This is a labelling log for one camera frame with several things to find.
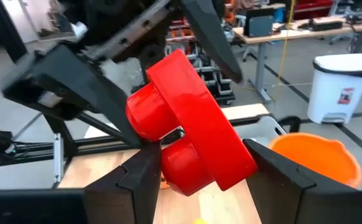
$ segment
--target orange bucket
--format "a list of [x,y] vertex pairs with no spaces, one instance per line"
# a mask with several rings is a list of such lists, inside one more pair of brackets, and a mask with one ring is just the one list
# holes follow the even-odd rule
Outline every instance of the orange bucket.
[[290,133],[273,140],[269,148],[342,184],[356,189],[361,184],[361,167],[340,141],[307,133]]

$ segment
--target red cylinder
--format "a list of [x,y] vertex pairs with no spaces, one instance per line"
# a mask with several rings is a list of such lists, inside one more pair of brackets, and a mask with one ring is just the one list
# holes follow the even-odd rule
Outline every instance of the red cylinder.
[[163,149],[161,168],[171,188],[186,196],[214,181],[186,136]]
[[126,116],[136,132],[150,141],[158,141],[179,126],[173,112],[151,83],[127,99]]

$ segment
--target concrete floor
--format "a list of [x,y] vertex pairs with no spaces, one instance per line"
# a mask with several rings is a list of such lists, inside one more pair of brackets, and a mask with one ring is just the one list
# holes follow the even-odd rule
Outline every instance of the concrete floor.
[[[47,49],[52,45],[51,42],[42,44],[32,44],[30,49]],[[343,54],[346,53],[348,41],[339,41],[334,45],[328,45],[327,41],[317,39],[301,39],[289,42],[287,58],[283,80],[291,83],[310,83],[312,81],[313,66],[312,60],[319,55]],[[269,47],[268,58],[266,60],[267,69],[265,70],[264,83],[276,84],[278,82],[276,73],[281,63],[282,42],[277,42]],[[129,69],[135,61],[130,61],[123,65],[115,65],[111,62],[105,63],[103,68],[113,82],[117,83],[126,92],[130,92],[133,81],[130,76],[135,75],[136,69]],[[240,64],[245,78],[254,79],[256,71],[256,61],[249,57],[247,62]],[[3,50],[0,50],[0,79],[11,69],[12,63]],[[276,118],[282,118],[287,115],[296,115],[305,119],[301,131],[306,133],[318,134],[329,139],[340,140],[348,150],[357,158],[362,168],[362,99],[356,109],[355,118],[346,126],[323,124],[318,125],[307,121],[308,96],[310,94],[310,85],[297,85],[295,88],[283,86],[279,88],[267,88],[267,92],[276,100],[276,102],[266,105],[266,108],[273,113]],[[233,85],[236,100],[231,106],[246,105],[251,103],[261,103],[261,99],[254,91],[247,90],[241,85]],[[5,100],[0,94],[0,129],[18,133],[32,118],[36,117],[38,112],[17,105],[11,101]],[[94,117],[108,121],[104,116],[95,114]],[[68,122],[68,127],[75,139],[84,137],[88,125],[81,121]],[[42,116],[37,117],[29,128],[27,128],[18,139],[19,141],[47,142],[53,138],[52,132]],[[34,162],[14,166],[0,167],[0,189],[35,189],[49,188],[53,183],[53,162]]]

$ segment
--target wooden table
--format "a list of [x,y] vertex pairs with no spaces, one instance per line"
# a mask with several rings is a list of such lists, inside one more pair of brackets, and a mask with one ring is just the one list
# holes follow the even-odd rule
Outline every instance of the wooden table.
[[[311,32],[309,30],[298,30],[298,26],[307,23],[308,19],[302,19],[292,23],[292,29],[289,30],[287,34],[286,31],[281,32],[280,34],[274,34],[267,37],[247,37],[243,35],[243,27],[234,28],[234,33],[247,44],[259,44],[258,45],[258,56],[257,56],[257,70],[256,70],[256,79],[252,84],[254,85],[258,95],[263,99],[264,103],[270,103],[272,100],[263,88],[264,80],[264,62],[266,56],[266,43],[275,41],[275,40],[285,40],[288,39],[299,39],[299,38],[308,38],[308,37],[322,37],[326,35],[338,35],[352,32],[353,29],[351,26],[345,24],[341,29],[326,30],[319,32]],[[322,17],[316,18],[315,22],[331,22],[331,21],[342,21],[345,22],[345,19],[341,16],[331,16],[331,17]],[[276,29],[283,24],[274,23],[273,28]],[[362,24],[354,25],[354,28],[357,32],[362,31]]]
[[[262,104],[235,106],[222,109],[228,119],[239,119],[269,114]],[[104,136],[90,127],[86,138]],[[82,188],[104,176],[138,152],[132,149],[73,158],[59,188]],[[246,181],[222,192],[216,183],[210,184],[190,197],[171,189],[160,190],[157,199],[155,224],[192,224],[202,218],[208,224],[260,224],[256,207]]]

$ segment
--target table leg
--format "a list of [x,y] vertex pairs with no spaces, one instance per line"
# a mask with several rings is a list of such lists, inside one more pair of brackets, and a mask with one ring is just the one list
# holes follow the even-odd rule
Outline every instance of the table leg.
[[264,81],[264,63],[266,60],[266,47],[267,43],[263,42],[258,45],[258,55],[257,55],[257,70],[256,70],[256,80],[253,85],[258,93],[258,95],[264,101],[264,104],[270,103],[272,100],[263,88]]

